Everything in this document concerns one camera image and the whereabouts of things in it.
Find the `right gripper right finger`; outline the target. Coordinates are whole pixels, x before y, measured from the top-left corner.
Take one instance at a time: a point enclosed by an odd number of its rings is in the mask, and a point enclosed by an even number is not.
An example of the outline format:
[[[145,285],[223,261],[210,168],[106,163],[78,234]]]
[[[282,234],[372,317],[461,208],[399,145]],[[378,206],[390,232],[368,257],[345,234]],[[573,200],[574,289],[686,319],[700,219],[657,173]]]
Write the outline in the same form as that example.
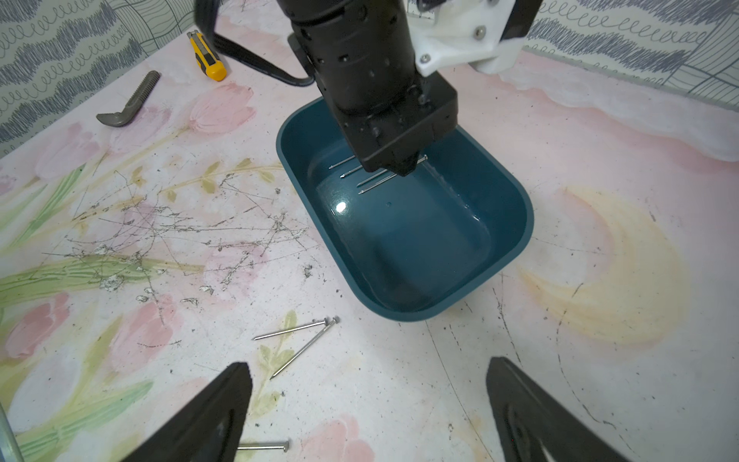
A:
[[[490,360],[486,389],[506,461],[624,461],[505,357]]]

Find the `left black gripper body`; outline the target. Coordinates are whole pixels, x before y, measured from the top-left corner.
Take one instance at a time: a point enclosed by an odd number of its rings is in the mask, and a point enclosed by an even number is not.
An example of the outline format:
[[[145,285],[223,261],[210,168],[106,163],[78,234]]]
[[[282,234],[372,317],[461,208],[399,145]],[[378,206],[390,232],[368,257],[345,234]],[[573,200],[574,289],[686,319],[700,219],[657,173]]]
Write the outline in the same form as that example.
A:
[[[294,43],[367,172],[411,173],[457,125],[456,89],[416,69],[399,1],[282,1]]]

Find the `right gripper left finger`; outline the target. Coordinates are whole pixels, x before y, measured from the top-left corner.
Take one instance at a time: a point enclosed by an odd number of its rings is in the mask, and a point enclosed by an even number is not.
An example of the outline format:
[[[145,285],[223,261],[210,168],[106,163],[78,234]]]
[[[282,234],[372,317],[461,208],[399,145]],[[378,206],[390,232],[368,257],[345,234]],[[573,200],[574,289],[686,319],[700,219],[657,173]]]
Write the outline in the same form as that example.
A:
[[[246,362],[229,365],[125,459],[146,461],[233,461],[252,393]]]

